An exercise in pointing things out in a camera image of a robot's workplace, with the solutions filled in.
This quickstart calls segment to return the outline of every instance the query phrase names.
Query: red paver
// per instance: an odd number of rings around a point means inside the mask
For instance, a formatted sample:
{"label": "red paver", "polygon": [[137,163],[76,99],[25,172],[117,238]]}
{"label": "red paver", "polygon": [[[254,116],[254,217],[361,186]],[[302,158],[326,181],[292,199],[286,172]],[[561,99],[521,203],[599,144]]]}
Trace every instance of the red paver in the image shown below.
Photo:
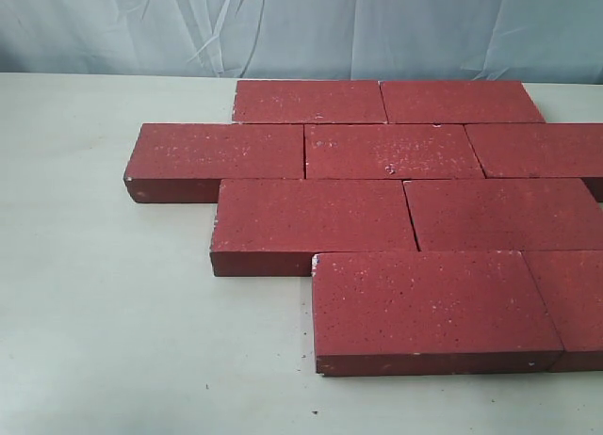
{"label": "red paver", "polygon": [[421,250],[603,250],[603,212],[580,179],[404,183]]}
{"label": "red paver", "polygon": [[414,250],[400,182],[224,180],[216,276],[309,276],[320,251]]}
{"label": "red paver", "polygon": [[603,370],[603,251],[525,257],[565,349],[551,370]]}
{"label": "red paver", "polygon": [[482,178],[463,126],[305,126],[307,178]]}
{"label": "red paver", "polygon": [[545,122],[515,81],[394,81],[381,85],[389,122]]}
{"label": "red paver", "polygon": [[372,123],[387,117],[377,81],[240,80],[233,120]]}
{"label": "red paver", "polygon": [[583,178],[603,201],[603,124],[474,124],[466,130],[486,176]]}
{"label": "red paver", "polygon": [[124,180],[137,202],[217,202],[223,178],[302,177],[301,126],[143,124]]}
{"label": "red paver", "polygon": [[324,375],[535,372],[561,354],[518,251],[324,253],[315,262]]}

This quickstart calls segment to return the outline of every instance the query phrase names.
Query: brick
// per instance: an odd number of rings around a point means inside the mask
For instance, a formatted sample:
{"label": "brick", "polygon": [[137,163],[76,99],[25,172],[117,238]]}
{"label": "brick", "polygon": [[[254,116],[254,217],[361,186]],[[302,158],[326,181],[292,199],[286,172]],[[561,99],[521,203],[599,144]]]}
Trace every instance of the brick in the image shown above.
{"label": "brick", "polygon": [[294,125],[143,124],[124,174],[137,202],[218,202],[223,178],[303,177]]}
{"label": "brick", "polygon": [[466,130],[486,176],[582,178],[603,201],[603,124],[474,124]]}
{"label": "brick", "polygon": [[240,80],[233,120],[372,123],[387,117],[377,81]]}
{"label": "brick", "polygon": [[547,370],[562,344],[518,251],[318,255],[317,372]]}
{"label": "brick", "polygon": [[483,178],[461,125],[306,125],[305,150],[307,178]]}
{"label": "brick", "polygon": [[216,276],[309,276],[321,251],[414,250],[400,182],[224,180]]}
{"label": "brick", "polygon": [[531,251],[526,261],[565,350],[551,370],[603,370],[603,251]]}
{"label": "brick", "polygon": [[580,179],[404,183],[421,250],[603,250],[603,212]]}
{"label": "brick", "polygon": [[521,82],[392,81],[381,89],[389,122],[545,121]]}

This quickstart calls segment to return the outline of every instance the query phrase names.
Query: white cloth backdrop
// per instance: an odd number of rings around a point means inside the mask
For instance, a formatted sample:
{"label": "white cloth backdrop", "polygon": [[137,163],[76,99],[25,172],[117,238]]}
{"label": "white cloth backdrop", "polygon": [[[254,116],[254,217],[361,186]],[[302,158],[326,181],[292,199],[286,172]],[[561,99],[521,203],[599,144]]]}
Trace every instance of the white cloth backdrop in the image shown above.
{"label": "white cloth backdrop", "polygon": [[0,0],[0,71],[603,83],[603,0]]}

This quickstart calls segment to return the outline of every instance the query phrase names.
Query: red brick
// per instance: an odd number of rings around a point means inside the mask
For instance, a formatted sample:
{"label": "red brick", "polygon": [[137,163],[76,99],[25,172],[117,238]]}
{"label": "red brick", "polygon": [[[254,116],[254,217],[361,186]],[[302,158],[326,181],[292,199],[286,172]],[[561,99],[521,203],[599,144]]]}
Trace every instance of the red brick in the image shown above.
{"label": "red brick", "polygon": [[552,370],[603,370],[603,251],[525,256],[565,350]]}
{"label": "red brick", "polygon": [[466,129],[486,176],[583,178],[603,201],[603,124],[475,124]]}
{"label": "red brick", "polygon": [[233,120],[387,122],[377,81],[241,80]]}
{"label": "red brick", "polygon": [[137,202],[218,202],[223,178],[303,177],[303,128],[143,124],[125,171]]}
{"label": "red brick", "polygon": [[518,251],[324,253],[313,279],[317,372],[535,372],[562,351]]}
{"label": "red brick", "polygon": [[389,122],[545,121],[521,82],[383,82],[381,89]]}
{"label": "red brick", "polygon": [[320,251],[414,250],[400,182],[225,180],[216,276],[309,276]]}
{"label": "red brick", "polygon": [[603,212],[580,179],[404,183],[421,250],[603,250]]}
{"label": "red brick", "polygon": [[483,177],[461,125],[307,125],[305,143],[308,178]]}

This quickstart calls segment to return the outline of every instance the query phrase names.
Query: white table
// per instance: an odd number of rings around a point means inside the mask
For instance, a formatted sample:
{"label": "white table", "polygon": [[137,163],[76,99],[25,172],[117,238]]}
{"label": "white table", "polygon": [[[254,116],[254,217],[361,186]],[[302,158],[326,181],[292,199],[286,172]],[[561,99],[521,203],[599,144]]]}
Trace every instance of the white table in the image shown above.
{"label": "white table", "polygon": [[[309,279],[214,278],[214,205],[131,202],[140,124],[235,85],[0,74],[1,434],[603,433],[603,373],[322,378]],[[603,122],[603,87],[527,88]]]}

